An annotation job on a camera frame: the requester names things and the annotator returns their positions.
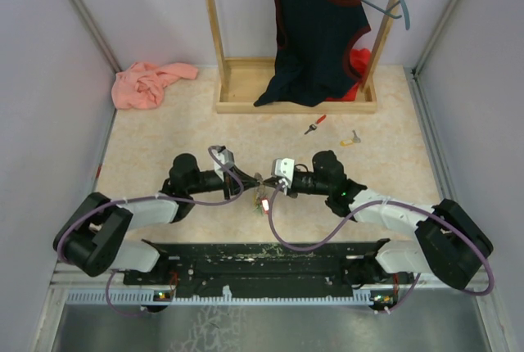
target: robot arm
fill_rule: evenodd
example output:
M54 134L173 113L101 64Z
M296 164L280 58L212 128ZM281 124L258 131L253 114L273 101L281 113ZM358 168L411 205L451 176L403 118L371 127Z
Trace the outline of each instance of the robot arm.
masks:
M222 163L219 165L215 162L213 170L200 171L197 159L192 154L177 156L160 192L192 200L193 194L222 191L224 198L228 200L231 195L240 192L240 187L236 181L224 175L223 167L231 169L240 178L245 189L260 184L237 168L233 153L225 147L212 151ZM59 241L73 223L108 202L110 199L99 192L90 194L56 235L54 250L58 249ZM63 245L64 256L91 277L96 277L107 269L148 273L160 258L160 252L148 241L125 241L125 233L154 224L176 223L184 219L193 207L194 203L163 200L161 196L156 201L110 206L68 234Z
M272 175L264 184L270 187L282 184L284 193L292 197L299 193L327 196L326 205L340 217L346 217L371 201L383 202L361 210L353 220L375 223L409 239L388 241L378 248L375 260L386 273L433 273L450 287L462 290L481 267L480 260L461 239L432 219L416 211L388 205L390 197L348 179L344 166L332 151L321 151L313 157L312 172L296 170L292 159L275 160ZM458 203L444 199L439 205L415 206L444 218L471 240L486 258L493 251L490 240Z
M222 165L215 162L214 169L207 171L200 171L193 155L177 156L161 192L192 200L191 195L199 192L223 191L228 199L238 194L241 188L236 181L224 175L223 167L230 168L245 189L260 185L259 180L244 174L234 165L233 154L225 147L215 148L213 152ZM390 198L387 196L347 178L344 166L332 151L317 153L313 157L311 172L297 170L292 159L275 160L272 172L273 177L263 181L265 186L282 187L282 184L283 191L290 197L298 194L326 196L326 205L343 218L370 201L381 202L380 205L363 209L353 220L376 223L404 234L407 240L378 241L373 252L354 264L348 264L344 272L351 273L355 283L383 280L392 273L433 273L447 285L462 290L481 266L472 249L455 234L444 230L425 215L388 204ZM89 195L53 243L57 250L59 241L63 241L63 254L68 261L92 277L109 268L151 272L159 261L161 249L149 241L125 241L125 233L147 225L178 222L194 206L185 201L163 200L161 197L156 201L111 205L66 234L82 216L109 201L97 192ZM439 205L417 207L444 218L471 240L485 257L493 251L489 239L456 202L443 200Z

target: white bracket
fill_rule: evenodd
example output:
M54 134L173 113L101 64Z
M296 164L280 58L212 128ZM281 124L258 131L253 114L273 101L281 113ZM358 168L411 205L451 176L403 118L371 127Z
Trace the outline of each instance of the white bracket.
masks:
M158 223L170 223L178 210L175 201L162 199L128 203L121 207L133 213L128 231ZM159 257L158 251L143 241L124 240L110 268L148 273L155 267Z
M287 195L287 189L290 188L293 183L295 160L291 158L277 158L273 161L271 173L274 177L281 178L278 181L284 183L284 195Z
M213 155L222 163L224 167L219 165L218 162L214 161L215 173L224 181L224 171L226 169L231 169L235 165L235 158L233 152L224 148L221 152L216 149L211 149Z
M371 201L383 201L382 205L370 206L361 210L355 215L355 220L359 223L375 223L411 239L410 241L387 242L378 251L377 262L389 274L398 272L432 273L426 256L422 252L422 248L415 236L415 230L418 228L417 224L420 221L424 221L427 217L416 211L388 205L389 199L390 197L388 196L368 189L359 192L353 203L350 204L350 209L354 210ZM415 206L428 213L433 212L433 208L429 205Z

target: small tool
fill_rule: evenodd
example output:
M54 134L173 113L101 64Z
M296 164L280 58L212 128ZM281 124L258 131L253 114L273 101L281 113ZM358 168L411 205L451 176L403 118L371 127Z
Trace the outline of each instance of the small tool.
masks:
M355 143L361 143L362 141L360 140L359 136L357 135L356 131L353 130L353 139L351 139L350 141L341 141L341 146L350 146L350 145L353 145Z
M357 132L355 130L353 130L353 143L361 143L362 141L360 140L360 138L357 136Z
M317 121L314 122L314 124L311 124L310 127L308 128L308 130L304 133L304 135L306 135L307 133L309 133L310 131L314 131L315 129L317 129L318 125L320 123L323 122L323 120L326 118L326 115L322 115L318 118Z

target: black tank top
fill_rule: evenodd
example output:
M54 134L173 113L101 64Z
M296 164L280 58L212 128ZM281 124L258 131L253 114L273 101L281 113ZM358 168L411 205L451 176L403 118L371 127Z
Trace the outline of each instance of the black tank top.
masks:
M370 31L360 0L275 0L275 76L255 106L288 101L315 106L343 97L360 79L350 50Z

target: black bracket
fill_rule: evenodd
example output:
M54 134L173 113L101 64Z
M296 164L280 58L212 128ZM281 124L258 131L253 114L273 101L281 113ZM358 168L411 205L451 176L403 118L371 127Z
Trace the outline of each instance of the black bracket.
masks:
M242 172L236 165L232 171L241 179L244 189L258 187L259 182ZM222 191L224 199L229 199L231 195L240 192L240 186L231 179L228 174L224 174L224 180L218 176L214 170L200 171L197 159L193 154L183 153L176 156L173 166L169 170L169 178L164 181L160 192L177 198L193 199L192 194L203 192ZM178 211L173 222L182 221L189 212L195 207L194 203L177 201Z
M127 271L124 284L168 285L176 273L177 297L221 297L225 286L239 298L352 296L356 284L392 284L375 260L386 242L329 243L312 252L278 243L158 244L164 254L155 268Z
M56 235L53 249L58 248L58 242L70 225L109 201L100 192L90 194ZM132 217L130 211L116 205L95 214L65 239L64 256L88 276L96 277L104 273L115 260ZM99 231L94 231L90 228L91 224L102 227Z
M433 214L466 235L486 258L493 252L491 241L457 202L444 199L434 209ZM481 267L481 261L466 243L432 219L418 223L415 235L432 272L450 287L464 289Z

